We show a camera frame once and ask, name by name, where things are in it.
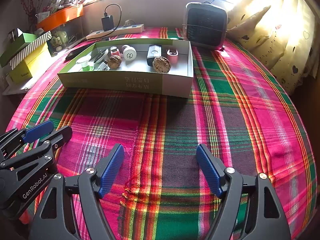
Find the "cream heart curtain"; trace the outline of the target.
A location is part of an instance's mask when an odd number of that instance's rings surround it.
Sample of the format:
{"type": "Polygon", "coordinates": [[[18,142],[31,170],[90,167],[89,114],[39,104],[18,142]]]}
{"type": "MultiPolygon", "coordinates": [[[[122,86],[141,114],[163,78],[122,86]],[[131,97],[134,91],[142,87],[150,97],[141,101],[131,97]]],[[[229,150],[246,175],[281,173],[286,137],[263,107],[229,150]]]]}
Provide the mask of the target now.
{"type": "Polygon", "coordinates": [[[234,0],[227,35],[247,49],[288,94],[319,68],[319,24],[305,0],[234,0]]]}

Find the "walnut near remote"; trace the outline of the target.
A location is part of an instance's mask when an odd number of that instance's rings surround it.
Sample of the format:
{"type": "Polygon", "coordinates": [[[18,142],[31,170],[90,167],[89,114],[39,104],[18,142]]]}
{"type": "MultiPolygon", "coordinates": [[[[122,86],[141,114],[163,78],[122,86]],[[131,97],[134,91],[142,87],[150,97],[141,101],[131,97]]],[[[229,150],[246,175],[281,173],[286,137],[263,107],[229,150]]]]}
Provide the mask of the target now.
{"type": "Polygon", "coordinates": [[[162,56],[156,57],[152,62],[152,66],[154,70],[158,73],[167,74],[171,69],[170,61],[162,56]]]}

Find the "black small remote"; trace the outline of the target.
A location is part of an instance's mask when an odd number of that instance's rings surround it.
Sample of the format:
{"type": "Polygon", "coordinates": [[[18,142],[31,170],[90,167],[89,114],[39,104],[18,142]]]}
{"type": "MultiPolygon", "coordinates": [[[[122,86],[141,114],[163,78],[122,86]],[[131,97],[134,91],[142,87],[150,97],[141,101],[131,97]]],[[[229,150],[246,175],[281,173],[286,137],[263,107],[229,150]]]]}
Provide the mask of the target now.
{"type": "Polygon", "coordinates": [[[162,55],[162,46],[161,45],[150,45],[148,48],[148,53],[146,57],[147,65],[152,67],[152,63],[155,58],[160,57],[162,55]]]}

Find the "grey portable heater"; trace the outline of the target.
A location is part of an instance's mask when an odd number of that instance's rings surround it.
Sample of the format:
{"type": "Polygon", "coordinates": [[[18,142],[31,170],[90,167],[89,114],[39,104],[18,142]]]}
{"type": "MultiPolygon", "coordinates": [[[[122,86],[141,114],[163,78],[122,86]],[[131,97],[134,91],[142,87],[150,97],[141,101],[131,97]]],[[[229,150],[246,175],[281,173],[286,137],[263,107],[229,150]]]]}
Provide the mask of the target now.
{"type": "Polygon", "coordinates": [[[227,11],[210,2],[190,2],[185,6],[183,37],[191,44],[220,50],[226,38],[227,11]]]}

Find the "green white cardboard box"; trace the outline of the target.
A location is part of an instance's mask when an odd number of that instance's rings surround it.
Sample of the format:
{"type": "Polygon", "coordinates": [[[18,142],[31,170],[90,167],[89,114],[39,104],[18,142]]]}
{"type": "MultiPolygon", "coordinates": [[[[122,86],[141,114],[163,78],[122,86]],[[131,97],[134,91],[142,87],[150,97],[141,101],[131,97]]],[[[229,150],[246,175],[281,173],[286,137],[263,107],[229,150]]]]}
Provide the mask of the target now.
{"type": "Polygon", "coordinates": [[[65,87],[96,88],[123,90],[177,96],[188,98],[193,83],[194,68],[191,45],[188,41],[160,38],[128,38],[113,41],[95,42],[62,68],[58,77],[65,87]],[[170,71],[158,73],[153,66],[147,65],[146,57],[150,45],[161,45],[162,56],[167,58],[167,49],[178,51],[178,62],[172,64],[170,71]],[[123,45],[135,48],[137,56],[133,61],[123,58],[123,45]],[[110,69],[107,65],[112,56],[110,48],[116,46],[121,55],[121,65],[118,69],[110,69]],[[99,51],[108,49],[108,55],[100,63],[94,63],[99,51]],[[86,55],[91,55],[94,70],[79,72],[76,61],[86,55]]]}

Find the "walnut near centre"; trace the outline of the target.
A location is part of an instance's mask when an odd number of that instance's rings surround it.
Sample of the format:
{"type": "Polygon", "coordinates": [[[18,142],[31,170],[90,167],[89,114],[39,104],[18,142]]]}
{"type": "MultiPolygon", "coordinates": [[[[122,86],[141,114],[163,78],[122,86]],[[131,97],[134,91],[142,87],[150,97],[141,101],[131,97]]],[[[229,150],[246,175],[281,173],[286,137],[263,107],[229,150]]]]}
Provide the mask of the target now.
{"type": "Polygon", "coordinates": [[[113,55],[113,56],[111,56],[111,57],[108,59],[107,65],[108,65],[108,67],[109,67],[110,69],[115,70],[115,69],[118,69],[118,68],[120,67],[121,62],[122,62],[122,60],[121,60],[121,57],[120,57],[120,56],[118,56],[118,55],[113,55]]]}

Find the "pink white clip gadget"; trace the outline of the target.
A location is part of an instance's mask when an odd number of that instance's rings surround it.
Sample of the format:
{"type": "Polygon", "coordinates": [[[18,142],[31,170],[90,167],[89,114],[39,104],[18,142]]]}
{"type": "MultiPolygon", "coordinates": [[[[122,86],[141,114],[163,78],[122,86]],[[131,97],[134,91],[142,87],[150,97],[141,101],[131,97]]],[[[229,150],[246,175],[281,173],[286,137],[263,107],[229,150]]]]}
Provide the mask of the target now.
{"type": "Polygon", "coordinates": [[[119,49],[118,49],[116,46],[112,46],[112,47],[110,48],[110,53],[111,53],[112,56],[121,57],[120,51],[119,51],[119,49]]]}

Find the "white power strip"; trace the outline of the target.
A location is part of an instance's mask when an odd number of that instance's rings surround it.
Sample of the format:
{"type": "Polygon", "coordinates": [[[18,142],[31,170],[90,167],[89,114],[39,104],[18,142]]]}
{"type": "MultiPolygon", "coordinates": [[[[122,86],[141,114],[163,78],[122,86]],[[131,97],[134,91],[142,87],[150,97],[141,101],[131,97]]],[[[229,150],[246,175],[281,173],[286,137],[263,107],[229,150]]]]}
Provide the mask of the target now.
{"type": "Polygon", "coordinates": [[[116,30],[99,30],[94,31],[86,36],[86,40],[92,40],[96,38],[109,37],[109,36],[119,36],[126,34],[138,34],[144,31],[144,24],[134,24],[129,26],[121,26],[116,30]]]}

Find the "plaid tablecloth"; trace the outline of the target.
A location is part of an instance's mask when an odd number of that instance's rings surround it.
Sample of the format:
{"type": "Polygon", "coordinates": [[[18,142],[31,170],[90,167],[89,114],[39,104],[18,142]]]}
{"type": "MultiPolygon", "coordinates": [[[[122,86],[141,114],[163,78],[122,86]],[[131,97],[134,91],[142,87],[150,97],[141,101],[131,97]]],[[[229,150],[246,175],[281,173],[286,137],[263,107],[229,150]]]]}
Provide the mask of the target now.
{"type": "Polygon", "coordinates": [[[195,154],[205,144],[239,173],[268,175],[291,237],[316,206],[312,149],[298,112],[274,76],[230,41],[224,51],[192,48],[188,98],[65,88],[57,60],[22,99],[8,129],[52,120],[73,136],[56,153],[64,176],[81,173],[114,144],[125,158],[101,201],[116,239],[203,239],[219,206],[195,154]]]}

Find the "yellow box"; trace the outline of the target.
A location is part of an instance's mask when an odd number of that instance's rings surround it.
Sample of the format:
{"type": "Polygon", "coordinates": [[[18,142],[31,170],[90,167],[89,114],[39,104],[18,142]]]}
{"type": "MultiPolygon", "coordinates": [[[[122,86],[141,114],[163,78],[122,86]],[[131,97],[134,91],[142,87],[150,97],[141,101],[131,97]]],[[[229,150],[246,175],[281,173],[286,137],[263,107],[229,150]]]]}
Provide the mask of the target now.
{"type": "Polygon", "coordinates": [[[44,68],[52,64],[53,58],[48,49],[47,42],[39,46],[26,58],[24,58],[10,73],[14,84],[21,83],[38,74],[44,68]]]}

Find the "black oval key fob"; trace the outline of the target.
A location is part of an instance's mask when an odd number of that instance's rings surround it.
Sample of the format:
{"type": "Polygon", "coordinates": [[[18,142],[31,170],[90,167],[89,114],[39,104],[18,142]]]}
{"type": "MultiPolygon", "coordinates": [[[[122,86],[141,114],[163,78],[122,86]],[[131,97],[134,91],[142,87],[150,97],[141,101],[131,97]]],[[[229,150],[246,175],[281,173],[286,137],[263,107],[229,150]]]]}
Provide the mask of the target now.
{"type": "Polygon", "coordinates": [[[107,55],[108,55],[107,48],[99,51],[99,53],[97,54],[97,58],[94,60],[94,63],[100,63],[101,61],[103,61],[105,57],[107,57],[107,55]]]}

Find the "black smartphone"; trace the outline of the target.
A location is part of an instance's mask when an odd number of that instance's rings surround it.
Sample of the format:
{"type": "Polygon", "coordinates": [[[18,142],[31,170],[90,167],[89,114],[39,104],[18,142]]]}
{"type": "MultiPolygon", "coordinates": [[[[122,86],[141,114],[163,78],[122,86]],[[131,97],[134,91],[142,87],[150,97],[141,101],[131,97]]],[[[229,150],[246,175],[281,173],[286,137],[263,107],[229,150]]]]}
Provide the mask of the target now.
{"type": "Polygon", "coordinates": [[[71,61],[75,57],[77,57],[80,53],[82,53],[84,50],[86,50],[88,47],[90,47],[92,44],[87,44],[85,46],[81,46],[79,48],[76,48],[68,53],[68,55],[65,58],[65,62],[71,61]]]}

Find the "white plug on strip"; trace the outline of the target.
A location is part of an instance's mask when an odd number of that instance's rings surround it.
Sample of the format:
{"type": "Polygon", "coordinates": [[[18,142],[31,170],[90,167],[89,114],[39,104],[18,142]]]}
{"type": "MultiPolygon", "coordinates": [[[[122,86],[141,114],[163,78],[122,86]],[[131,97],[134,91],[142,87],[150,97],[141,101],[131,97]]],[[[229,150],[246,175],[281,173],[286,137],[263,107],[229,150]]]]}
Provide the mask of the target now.
{"type": "Polygon", "coordinates": [[[132,22],[131,20],[126,20],[125,23],[124,23],[124,26],[131,26],[132,25],[132,22]]]}

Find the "orange tray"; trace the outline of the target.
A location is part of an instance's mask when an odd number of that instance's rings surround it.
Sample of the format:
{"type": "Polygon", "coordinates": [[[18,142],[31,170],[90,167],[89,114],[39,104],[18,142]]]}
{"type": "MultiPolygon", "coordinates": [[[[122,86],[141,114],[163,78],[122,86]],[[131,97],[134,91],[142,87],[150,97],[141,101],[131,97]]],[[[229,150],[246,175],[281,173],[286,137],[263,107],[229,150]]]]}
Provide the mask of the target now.
{"type": "Polygon", "coordinates": [[[42,28],[44,31],[51,31],[75,18],[79,18],[84,15],[83,5],[75,5],[67,7],[53,13],[49,17],[42,20],[36,25],[37,29],[42,28]]]}

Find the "striped gift box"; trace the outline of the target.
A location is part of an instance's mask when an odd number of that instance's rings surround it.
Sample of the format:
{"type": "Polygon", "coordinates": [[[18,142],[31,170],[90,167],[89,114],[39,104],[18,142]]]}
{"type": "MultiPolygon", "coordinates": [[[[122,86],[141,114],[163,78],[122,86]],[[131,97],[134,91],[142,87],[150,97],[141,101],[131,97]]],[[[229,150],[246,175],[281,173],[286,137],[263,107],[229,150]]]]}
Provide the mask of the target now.
{"type": "Polygon", "coordinates": [[[28,44],[25,48],[23,48],[20,52],[17,53],[10,61],[9,65],[13,70],[19,63],[22,62],[28,55],[30,55],[33,51],[39,48],[41,45],[46,43],[52,38],[52,34],[50,31],[43,33],[41,36],[36,38],[33,42],[28,44]]]}

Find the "green white suction stand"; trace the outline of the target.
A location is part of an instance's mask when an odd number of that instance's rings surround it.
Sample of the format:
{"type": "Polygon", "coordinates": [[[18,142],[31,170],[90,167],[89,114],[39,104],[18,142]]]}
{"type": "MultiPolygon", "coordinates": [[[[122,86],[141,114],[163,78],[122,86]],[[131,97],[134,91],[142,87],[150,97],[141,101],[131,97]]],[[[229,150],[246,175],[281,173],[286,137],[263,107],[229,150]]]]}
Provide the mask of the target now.
{"type": "Polygon", "coordinates": [[[89,72],[94,70],[91,58],[91,55],[86,55],[76,61],[76,66],[79,72],[89,72]]]}

